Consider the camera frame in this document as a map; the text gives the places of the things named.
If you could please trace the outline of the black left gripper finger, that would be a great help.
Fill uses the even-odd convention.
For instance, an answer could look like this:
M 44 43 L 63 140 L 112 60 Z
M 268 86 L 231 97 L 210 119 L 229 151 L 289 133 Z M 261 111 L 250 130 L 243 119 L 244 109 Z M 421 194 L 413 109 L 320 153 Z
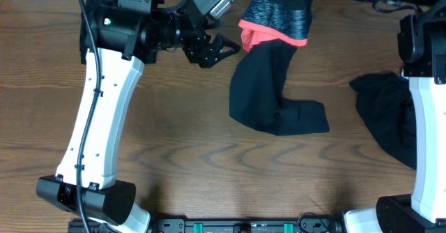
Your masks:
M 213 47 L 219 54 L 236 54 L 240 51 L 239 44 L 218 33 L 213 40 Z
M 198 65 L 201 68 L 212 68 L 216 63 L 221 60 L 236 54 L 235 50 L 228 50 L 225 52 L 218 52 L 217 50 L 208 50 L 207 52 L 199 55 Z

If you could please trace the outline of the black leggings with orange waistband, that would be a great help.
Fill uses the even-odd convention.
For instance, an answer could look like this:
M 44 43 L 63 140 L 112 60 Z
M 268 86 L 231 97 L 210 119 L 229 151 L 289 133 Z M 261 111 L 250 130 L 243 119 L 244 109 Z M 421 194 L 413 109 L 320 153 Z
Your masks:
M 313 0 L 251 0 L 238 25 L 246 51 L 229 87 L 229 115 L 277 136 L 326 133 L 322 103 L 283 97 L 290 62 L 307 44 Z

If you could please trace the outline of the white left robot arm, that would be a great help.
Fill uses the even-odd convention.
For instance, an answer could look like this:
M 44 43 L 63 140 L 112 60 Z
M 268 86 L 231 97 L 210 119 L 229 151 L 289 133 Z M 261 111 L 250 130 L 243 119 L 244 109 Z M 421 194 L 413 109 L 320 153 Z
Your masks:
M 233 0 L 79 0 L 84 90 L 75 127 L 55 174 L 38 180 L 37 195 L 76 214 L 71 232 L 149 232 L 151 217 L 135 201 L 136 186 L 117 178 L 118 147 L 132 93 L 160 50 L 182 49 L 210 68 L 239 46 L 210 29 Z

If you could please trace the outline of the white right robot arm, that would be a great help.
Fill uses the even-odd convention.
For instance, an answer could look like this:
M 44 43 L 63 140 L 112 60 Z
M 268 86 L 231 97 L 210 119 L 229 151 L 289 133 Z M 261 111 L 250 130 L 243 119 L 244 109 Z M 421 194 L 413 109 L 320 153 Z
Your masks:
M 445 0 L 367 1 L 386 13 L 413 9 L 400 21 L 398 51 L 416 117 L 417 170 L 412 194 L 380 197 L 343 215 L 345 232 L 445 231 Z

